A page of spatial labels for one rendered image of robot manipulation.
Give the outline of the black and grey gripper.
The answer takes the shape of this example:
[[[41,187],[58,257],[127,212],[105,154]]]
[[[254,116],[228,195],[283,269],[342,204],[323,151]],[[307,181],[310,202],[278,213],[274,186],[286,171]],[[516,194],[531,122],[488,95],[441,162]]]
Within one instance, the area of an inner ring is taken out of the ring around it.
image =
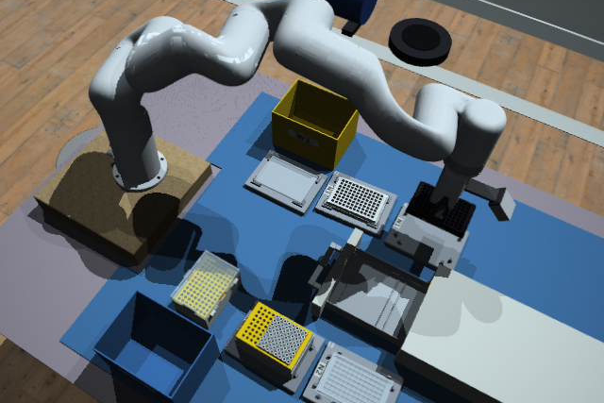
[[[429,199],[431,203],[435,204],[435,206],[433,210],[431,210],[432,212],[430,212],[431,215],[429,214],[427,222],[431,223],[433,226],[442,227],[448,210],[453,210],[472,177],[475,176],[458,175],[451,171],[445,164],[435,189]],[[438,205],[439,207],[437,209]]]

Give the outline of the blue bench mat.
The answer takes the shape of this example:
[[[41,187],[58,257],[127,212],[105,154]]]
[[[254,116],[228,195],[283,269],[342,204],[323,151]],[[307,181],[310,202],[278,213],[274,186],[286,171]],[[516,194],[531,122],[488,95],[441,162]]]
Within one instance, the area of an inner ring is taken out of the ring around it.
[[[221,171],[138,273],[122,264],[59,340],[154,403],[166,403],[109,367],[93,350],[134,291],[207,329],[171,298],[205,250],[240,269],[242,284],[208,331],[220,355],[190,403],[312,403],[303,398],[329,342],[404,378],[395,403],[472,403],[394,361],[400,346],[325,308],[310,313],[308,282],[332,242],[344,247],[355,227],[315,210],[335,171],[397,195],[379,237],[359,249],[430,282],[436,269],[384,244],[420,181],[436,186],[443,168],[356,131],[332,171],[273,144],[272,111],[280,99],[261,92],[206,159]],[[273,150],[327,176],[305,215],[244,186]],[[513,199],[498,222],[489,201],[477,207],[454,271],[604,343],[604,239]],[[295,394],[226,353],[256,300],[325,339]]]

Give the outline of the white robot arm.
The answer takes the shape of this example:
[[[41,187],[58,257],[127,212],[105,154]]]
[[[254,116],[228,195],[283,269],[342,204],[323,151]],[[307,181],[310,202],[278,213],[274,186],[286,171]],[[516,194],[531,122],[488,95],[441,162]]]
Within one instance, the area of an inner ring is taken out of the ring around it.
[[[241,86],[259,69],[270,42],[280,65],[351,101],[391,147],[419,160],[445,160],[461,176],[479,174],[506,126],[503,108],[430,83],[419,90],[411,118],[395,102],[378,57],[332,32],[333,23],[326,0],[256,0],[231,11],[218,39],[166,16],[127,35],[89,87],[109,138],[107,155],[115,162],[116,183],[143,192],[167,174],[167,161],[141,105],[145,92],[160,91],[190,74]]]

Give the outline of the yellow open-top bin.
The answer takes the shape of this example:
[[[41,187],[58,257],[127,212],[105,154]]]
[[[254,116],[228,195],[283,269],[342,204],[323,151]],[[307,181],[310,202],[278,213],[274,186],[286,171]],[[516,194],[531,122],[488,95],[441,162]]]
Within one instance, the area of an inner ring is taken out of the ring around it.
[[[333,171],[359,115],[348,99],[297,79],[272,111],[273,144]]]

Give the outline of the blue open-top bin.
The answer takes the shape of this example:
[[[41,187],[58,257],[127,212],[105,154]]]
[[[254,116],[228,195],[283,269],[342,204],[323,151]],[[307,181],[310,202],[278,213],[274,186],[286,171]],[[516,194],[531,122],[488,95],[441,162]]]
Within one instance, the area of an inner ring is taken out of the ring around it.
[[[190,403],[220,355],[213,333],[139,290],[92,350],[166,403]]]

